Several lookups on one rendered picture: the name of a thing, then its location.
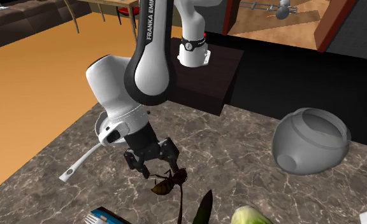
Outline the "grey metal rack with spheres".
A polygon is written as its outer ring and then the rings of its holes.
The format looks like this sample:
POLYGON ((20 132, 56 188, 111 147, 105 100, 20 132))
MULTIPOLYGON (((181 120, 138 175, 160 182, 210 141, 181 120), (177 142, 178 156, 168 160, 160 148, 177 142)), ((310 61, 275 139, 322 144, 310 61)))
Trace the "grey metal rack with spheres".
POLYGON ((285 20, 290 14, 298 14, 298 7, 292 6, 291 0, 279 0, 277 4, 240 1, 239 7, 267 11, 279 20, 285 20))

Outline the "pale green cabbage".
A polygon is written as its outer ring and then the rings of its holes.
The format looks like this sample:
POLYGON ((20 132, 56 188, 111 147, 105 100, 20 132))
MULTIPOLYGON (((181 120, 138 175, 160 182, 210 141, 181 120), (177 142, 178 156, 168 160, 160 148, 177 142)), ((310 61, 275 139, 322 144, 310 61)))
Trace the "pale green cabbage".
POLYGON ((273 224, 273 222, 256 208, 242 206, 235 210, 231 224, 273 224))

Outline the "dark green pointed object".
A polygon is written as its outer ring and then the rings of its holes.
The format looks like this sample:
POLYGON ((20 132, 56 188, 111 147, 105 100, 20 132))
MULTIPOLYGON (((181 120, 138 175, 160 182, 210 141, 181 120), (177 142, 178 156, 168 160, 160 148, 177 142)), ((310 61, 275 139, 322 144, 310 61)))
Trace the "dark green pointed object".
POLYGON ((213 206, 213 193, 209 190, 203 197, 192 224, 209 224, 213 206))

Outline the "grey round pot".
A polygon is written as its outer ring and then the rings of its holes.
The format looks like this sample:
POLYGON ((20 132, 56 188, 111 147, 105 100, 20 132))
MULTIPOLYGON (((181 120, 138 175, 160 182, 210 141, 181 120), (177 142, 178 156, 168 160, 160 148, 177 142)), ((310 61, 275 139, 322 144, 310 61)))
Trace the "grey round pot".
POLYGON ((300 108, 276 126, 271 142, 275 163, 289 174, 318 174, 339 165, 349 152, 351 133, 334 114, 300 108))

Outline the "wooden table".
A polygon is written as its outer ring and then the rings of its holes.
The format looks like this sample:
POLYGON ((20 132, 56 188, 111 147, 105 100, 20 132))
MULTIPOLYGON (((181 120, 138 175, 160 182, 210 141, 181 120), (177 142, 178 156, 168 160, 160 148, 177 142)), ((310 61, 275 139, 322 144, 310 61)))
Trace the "wooden table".
MULTIPOLYGON (((72 9, 72 7, 71 7, 68 0, 63 0, 63 1, 66 4, 66 6, 68 7, 68 11, 69 11, 69 13, 70 13, 70 15, 73 19, 76 31, 79 34, 80 31, 79 31, 79 28, 78 28, 78 24, 77 24, 77 21, 76 21, 75 14, 73 13, 73 9, 72 9)), ((104 15, 103 15, 103 11, 101 9, 101 4, 128 8, 128 10, 129 10, 129 19, 131 20, 131 27, 132 27, 134 39, 135 39, 135 42, 137 42, 138 38, 137 38, 136 28, 134 27, 134 22, 133 22, 132 7, 137 6, 138 3, 139 3, 139 0, 77 0, 77 1, 86 2, 86 3, 96 3, 98 5, 98 8, 99 8, 100 12, 101 12, 103 20, 104 20, 104 15)))

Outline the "blue flat box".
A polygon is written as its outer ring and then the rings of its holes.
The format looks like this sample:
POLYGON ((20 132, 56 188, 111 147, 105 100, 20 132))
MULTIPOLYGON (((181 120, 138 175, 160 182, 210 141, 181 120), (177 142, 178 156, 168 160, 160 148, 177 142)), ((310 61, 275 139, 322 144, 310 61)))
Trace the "blue flat box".
POLYGON ((102 206, 92 210, 91 213, 98 218, 105 218, 108 224, 130 224, 127 220, 117 216, 115 213, 102 206))

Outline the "dark robot stand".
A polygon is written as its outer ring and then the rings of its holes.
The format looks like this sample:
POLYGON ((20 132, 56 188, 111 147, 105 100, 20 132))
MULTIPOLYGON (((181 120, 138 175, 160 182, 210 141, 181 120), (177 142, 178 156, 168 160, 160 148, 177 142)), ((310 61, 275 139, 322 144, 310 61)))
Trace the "dark robot stand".
POLYGON ((177 59, 180 39, 171 39, 171 56, 176 71, 176 88, 168 100, 219 116, 230 101, 234 81, 244 51, 209 45, 208 65, 185 67, 177 59))

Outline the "dark brown sofa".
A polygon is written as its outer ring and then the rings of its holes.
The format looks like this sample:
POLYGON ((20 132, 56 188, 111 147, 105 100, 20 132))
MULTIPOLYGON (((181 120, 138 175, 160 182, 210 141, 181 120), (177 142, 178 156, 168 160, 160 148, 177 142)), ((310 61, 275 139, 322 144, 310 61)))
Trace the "dark brown sofa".
POLYGON ((0 47, 91 13, 79 0, 15 0, 0 10, 0 47))

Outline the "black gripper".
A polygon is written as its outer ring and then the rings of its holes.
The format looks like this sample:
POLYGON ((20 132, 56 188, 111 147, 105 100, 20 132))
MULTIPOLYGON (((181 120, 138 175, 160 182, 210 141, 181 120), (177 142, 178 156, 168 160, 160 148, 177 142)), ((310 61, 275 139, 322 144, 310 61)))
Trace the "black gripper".
POLYGON ((150 173, 144 164, 144 160, 161 158, 169 164, 174 173, 179 170, 177 160, 180 152, 178 148, 169 137, 159 142, 149 122, 135 133, 127 135, 124 139, 129 146, 124 152, 124 158, 129 168, 142 173, 145 179, 149 178, 150 173), (134 155, 141 157, 142 154, 145 158, 137 161, 134 155))

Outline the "white frying pan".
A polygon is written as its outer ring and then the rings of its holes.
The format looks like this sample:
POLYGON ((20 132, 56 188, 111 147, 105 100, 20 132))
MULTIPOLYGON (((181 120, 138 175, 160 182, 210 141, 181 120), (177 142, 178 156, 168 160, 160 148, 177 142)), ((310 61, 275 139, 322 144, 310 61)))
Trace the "white frying pan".
POLYGON ((96 120, 94 128, 99 143, 81 156, 68 170, 59 176, 59 179, 66 182, 85 162, 85 160, 100 146, 118 146, 126 144, 124 137, 126 137, 133 129, 129 126, 131 122, 131 115, 124 115, 116 119, 111 119, 108 117, 107 112, 102 112, 96 120))

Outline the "red-brown wooden frame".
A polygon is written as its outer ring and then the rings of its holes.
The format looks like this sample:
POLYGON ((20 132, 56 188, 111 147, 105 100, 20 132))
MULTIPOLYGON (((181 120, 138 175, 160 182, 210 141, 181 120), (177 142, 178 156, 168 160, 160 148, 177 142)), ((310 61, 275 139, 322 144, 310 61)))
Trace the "red-brown wooden frame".
POLYGON ((290 0, 292 13, 279 20, 262 8, 280 0, 241 0, 231 36, 324 52, 356 0, 290 0))

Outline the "white fork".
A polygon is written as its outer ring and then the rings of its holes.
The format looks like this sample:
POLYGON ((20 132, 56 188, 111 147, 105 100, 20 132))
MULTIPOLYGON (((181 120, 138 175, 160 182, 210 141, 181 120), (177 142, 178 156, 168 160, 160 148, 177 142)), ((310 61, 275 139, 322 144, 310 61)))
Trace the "white fork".
POLYGON ((84 219, 85 224, 108 224, 106 221, 94 216, 93 214, 88 214, 84 219))

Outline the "brown wasp figure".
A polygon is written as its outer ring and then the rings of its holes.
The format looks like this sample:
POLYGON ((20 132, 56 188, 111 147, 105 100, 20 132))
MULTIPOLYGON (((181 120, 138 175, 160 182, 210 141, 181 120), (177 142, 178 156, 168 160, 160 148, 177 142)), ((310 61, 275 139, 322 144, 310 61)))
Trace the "brown wasp figure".
POLYGON ((167 195, 169 194, 175 185, 180 187, 180 210, 178 213, 177 224, 182 224, 182 212, 183 212, 183 188, 182 185, 187 181, 187 171, 186 168, 181 168, 177 170, 174 174, 172 174, 171 169, 165 172, 168 176, 161 176, 158 174, 154 174, 154 176, 158 178, 162 178, 163 180, 160 183, 157 183, 154 180, 155 186, 151 189, 151 191, 157 195, 167 195))

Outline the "red chair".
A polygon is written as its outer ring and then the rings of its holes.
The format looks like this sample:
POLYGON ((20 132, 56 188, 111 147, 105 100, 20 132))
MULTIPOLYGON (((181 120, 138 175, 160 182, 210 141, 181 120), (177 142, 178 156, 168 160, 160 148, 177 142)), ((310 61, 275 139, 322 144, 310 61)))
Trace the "red chair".
MULTIPOLYGON (((117 16, 119 18, 119 23, 121 24, 120 16, 121 15, 129 16, 129 10, 128 8, 119 8, 119 7, 116 7, 116 10, 117 10, 117 16)), ((138 6, 135 6, 135 7, 132 7, 132 10, 133 10, 134 27, 136 27, 135 16, 139 14, 140 9, 138 6)))

